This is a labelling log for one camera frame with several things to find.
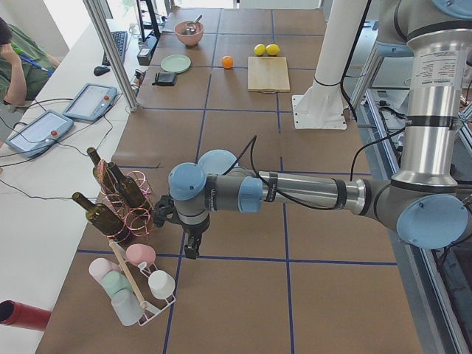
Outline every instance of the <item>robotic arm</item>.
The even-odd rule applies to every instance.
[[[222,170],[180,164],[169,176],[170,195],[156,205],[154,223],[182,225],[188,234],[186,257],[198,256],[202,234],[209,227],[209,212],[257,212],[263,201],[348,209],[381,222],[405,242],[425,249],[447,246],[466,233],[471,218],[456,197],[457,183],[449,170],[460,128],[461,80],[472,46],[471,0],[385,0],[378,40],[392,47],[406,44],[414,53],[399,172],[391,181],[342,181],[257,173],[241,167],[223,173],[234,156],[223,163]]]

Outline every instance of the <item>black keyboard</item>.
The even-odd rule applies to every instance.
[[[126,40],[128,39],[128,32],[126,31],[115,31],[111,32],[111,37],[114,39],[117,44],[117,49],[121,61],[125,61],[126,53]],[[110,62],[106,57],[106,53],[103,53],[102,65],[110,66]]]

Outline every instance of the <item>white desk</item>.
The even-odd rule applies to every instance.
[[[118,30],[113,23],[110,28]],[[137,39],[129,38],[125,68],[131,79],[134,69],[144,71],[146,68],[139,66],[136,59]],[[90,24],[37,100],[73,98],[86,83],[119,89],[112,72],[100,77],[93,75],[102,56],[102,46]],[[67,102],[45,103],[44,108],[61,112],[66,105]],[[25,113],[22,121],[31,122],[42,112],[43,109],[36,105]],[[128,113],[122,97],[106,114],[113,130],[98,150],[102,158],[109,160],[117,148]],[[84,126],[86,123],[76,122],[69,133]],[[101,119],[63,143],[85,152],[90,146],[96,147],[110,127]],[[14,152],[7,145],[0,147],[0,156]],[[0,165],[24,160],[22,156],[0,158]],[[73,192],[80,191],[94,198],[99,187],[91,174],[92,167],[91,160],[75,149],[56,145],[31,162],[5,167],[0,179],[30,195],[70,197]],[[73,201],[31,199],[3,184],[0,184],[0,200],[0,301],[11,299],[52,310],[86,226],[84,210]],[[42,335],[34,330],[0,326],[0,353],[33,353]]]

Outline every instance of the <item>dark glass bottle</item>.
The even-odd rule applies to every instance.
[[[108,170],[117,181],[115,189],[122,196],[123,201],[131,209],[140,208],[135,211],[137,215],[143,215],[146,210],[152,215],[153,207],[142,194],[141,189],[134,179],[130,176],[125,176],[114,162],[107,163]]]
[[[74,193],[72,200],[86,210],[89,223],[99,229],[109,240],[121,244],[131,242],[134,237],[133,232],[105,204],[94,204],[80,192]]]
[[[100,184],[100,179],[98,178],[98,163],[100,162],[101,158],[98,155],[97,150],[95,147],[89,147],[87,149],[87,155],[90,157],[90,160],[94,163],[94,168],[92,170],[92,173],[97,180],[97,182]],[[111,205],[115,210],[118,210],[122,207],[122,200],[121,198],[117,195],[117,191],[115,190],[115,185],[112,177],[110,176],[110,173],[108,173],[108,170],[105,169],[103,173],[103,178],[102,178],[102,184],[104,186],[104,192],[106,192],[108,200],[111,202]]]

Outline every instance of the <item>dark hair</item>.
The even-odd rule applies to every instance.
[[[7,22],[0,17],[0,46],[12,42],[12,30],[8,27]]]

